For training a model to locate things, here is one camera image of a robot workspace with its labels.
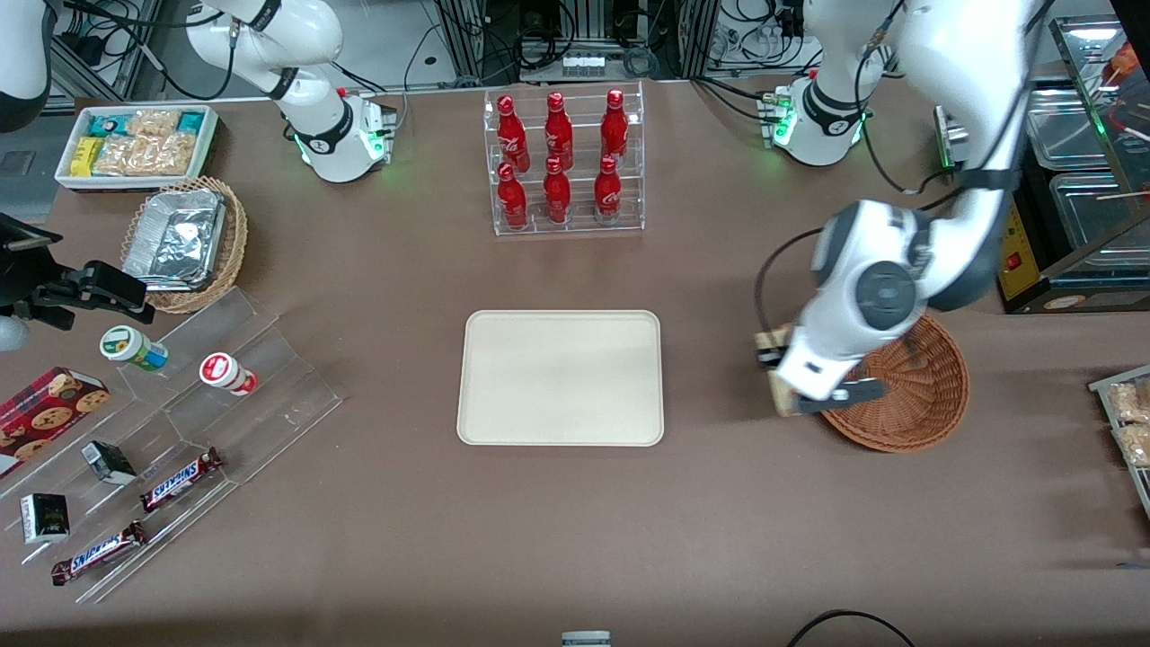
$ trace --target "small black box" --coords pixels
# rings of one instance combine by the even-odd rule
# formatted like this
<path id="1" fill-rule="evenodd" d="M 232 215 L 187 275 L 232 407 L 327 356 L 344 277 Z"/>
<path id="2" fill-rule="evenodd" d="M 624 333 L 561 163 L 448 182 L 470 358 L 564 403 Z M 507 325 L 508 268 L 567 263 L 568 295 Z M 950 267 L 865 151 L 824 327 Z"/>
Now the small black box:
<path id="1" fill-rule="evenodd" d="M 131 463 L 124 459 L 124 453 L 120 448 L 106 442 L 94 440 L 84 446 L 80 450 L 84 461 L 95 472 L 95 478 L 106 484 L 128 485 L 136 480 L 136 470 Z"/>
<path id="2" fill-rule="evenodd" d="M 24 544 L 68 539 L 68 502 L 62 494 L 29 494 L 20 500 Z"/>

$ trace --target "acrylic bottle rack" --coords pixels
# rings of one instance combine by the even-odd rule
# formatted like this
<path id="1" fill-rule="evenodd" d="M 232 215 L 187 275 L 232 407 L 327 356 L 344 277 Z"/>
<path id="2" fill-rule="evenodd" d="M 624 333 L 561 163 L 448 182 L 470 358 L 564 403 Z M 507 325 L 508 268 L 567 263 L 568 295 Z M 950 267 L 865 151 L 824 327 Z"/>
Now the acrylic bottle rack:
<path id="1" fill-rule="evenodd" d="M 599 174 L 601 140 L 599 125 L 607 109 L 607 91 L 618 87 L 623 91 L 623 111 L 627 114 L 627 155 L 618 168 L 622 191 L 619 197 L 619 219 L 604 225 L 595 217 L 595 178 Z M 645 222 L 643 146 L 643 86 L 639 83 L 575 84 L 561 87 L 567 116 L 572 120 L 575 134 L 575 164 L 567 171 L 572 185 L 572 206 L 567 223 L 555 224 L 547 217 L 547 203 L 543 193 L 546 177 L 545 162 L 547 146 L 543 128 L 547 121 L 547 93 L 554 87 L 515 87 L 489 91 L 484 94 L 483 134 L 486 143 L 488 182 L 491 185 L 491 214 L 496 234 L 523 233 L 605 233 L 620 230 L 642 230 Z M 515 100 L 515 113 L 527 130 L 527 149 L 531 167 L 518 174 L 527 191 L 527 226 L 513 229 L 507 225 L 499 207 L 499 177 L 497 168 L 503 160 L 499 147 L 499 113 L 496 99 L 507 94 Z"/>
<path id="2" fill-rule="evenodd" d="M 276 315 L 238 287 L 195 313 L 160 342 L 168 363 L 153 373 L 124 365 L 123 383 L 108 385 L 110 414 L 86 432 L 57 440 L 47 461 L 0 494 L 0 524 L 23 541 L 20 499 L 31 493 L 68 500 L 71 536 L 60 544 L 26 546 L 23 563 L 44 571 L 143 519 L 151 541 L 106 567 L 97 567 L 61 587 L 76 602 L 99 601 L 187 530 L 236 488 L 252 479 L 342 400 L 274 328 Z M 200 361 L 215 352 L 233 355 L 260 378 L 252 395 L 237 398 L 199 380 Z M 80 448 L 99 440 L 118 447 L 139 475 L 126 486 L 97 480 Z M 139 496 L 195 457 L 215 447 L 227 464 L 175 501 L 144 514 Z"/>

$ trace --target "beige tray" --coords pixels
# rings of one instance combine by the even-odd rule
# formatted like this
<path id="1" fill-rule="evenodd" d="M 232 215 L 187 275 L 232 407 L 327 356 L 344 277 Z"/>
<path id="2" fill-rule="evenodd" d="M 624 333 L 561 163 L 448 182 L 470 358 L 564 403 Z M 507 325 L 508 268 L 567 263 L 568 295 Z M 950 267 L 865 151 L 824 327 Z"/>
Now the beige tray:
<path id="1" fill-rule="evenodd" d="M 476 311 L 467 319 L 457 431 L 468 445 L 659 442 L 659 317 L 630 309 Z"/>

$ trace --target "yellow label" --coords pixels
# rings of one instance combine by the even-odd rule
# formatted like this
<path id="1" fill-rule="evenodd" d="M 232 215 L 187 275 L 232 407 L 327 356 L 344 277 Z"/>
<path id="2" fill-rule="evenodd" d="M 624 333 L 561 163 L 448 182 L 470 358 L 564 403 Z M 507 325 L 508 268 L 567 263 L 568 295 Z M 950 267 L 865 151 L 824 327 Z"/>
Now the yellow label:
<path id="1" fill-rule="evenodd" d="M 1003 294 L 1012 299 L 1037 283 L 1038 276 L 1038 262 L 1034 260 L 1034 251 L 1030 249 L 1030 240 L 1026 237 L 1018 207 L 1014 206 L 1014 200 L 1011 200 L 1006 230 L 1003 231 L 998 283 L 1003 286 Z"/>
<path id="2" fill-rule="evenodd" d="M 95 157 L 100 155 L 102 146 L 103 139 L 100 137 L 80 137 L 76 141 L 76 153 L 72 154 L 68 172 L 74 177 L 87 177 L 92 175 L 92 164 L 95 163 Z"/>

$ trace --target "cookie image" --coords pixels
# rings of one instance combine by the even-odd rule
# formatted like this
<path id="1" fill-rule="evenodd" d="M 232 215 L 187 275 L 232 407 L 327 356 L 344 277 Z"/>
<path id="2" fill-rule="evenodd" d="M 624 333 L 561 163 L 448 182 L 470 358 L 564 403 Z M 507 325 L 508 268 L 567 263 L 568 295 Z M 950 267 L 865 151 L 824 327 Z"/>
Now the cookie image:
<path id="1" fill-rule="evenodd" d="M 48 383 L 48 395 L 52 398 L 71 400 L 76 398 L 76 394 L 78 394 L 82 388 L 84 388 L 84 385 L 82 385 L 76 378 L 68 375 L 60 375 Z"/>
<path id="2" fill-rule="evenodd" d="M 112 395 L 106 391 L 92 392 L 84 398 L 76 401 L 76 411 L 80 414 L 91 414 L 97 409 L 103 407 L 105 402 L 108 402 Z"/>
<path id="3" fill-rule="evenodd" d="M 28 445 L 18 447 L 16 449 L 15 454 L 13 454 L 13 456 L 16 459 L 16 461 L 29 461 L 33 456 L 36 456 L 37 454 L 39 454 L 41 449 L 44 449 L 45 447 L 47 447 L 48 442 L 51 442 L 51 441 L 33 440 L 32 442 L 30 442 Z"/>
<path id="4" fill-rule="evenodd" d="M 52 409 L 45 409 L 36 418 L 32 418 L 32 429 L 40 432 L 54 430 L 68 421 L 71 421 L 71 409 L 67 407 L 53 407 Z"/>

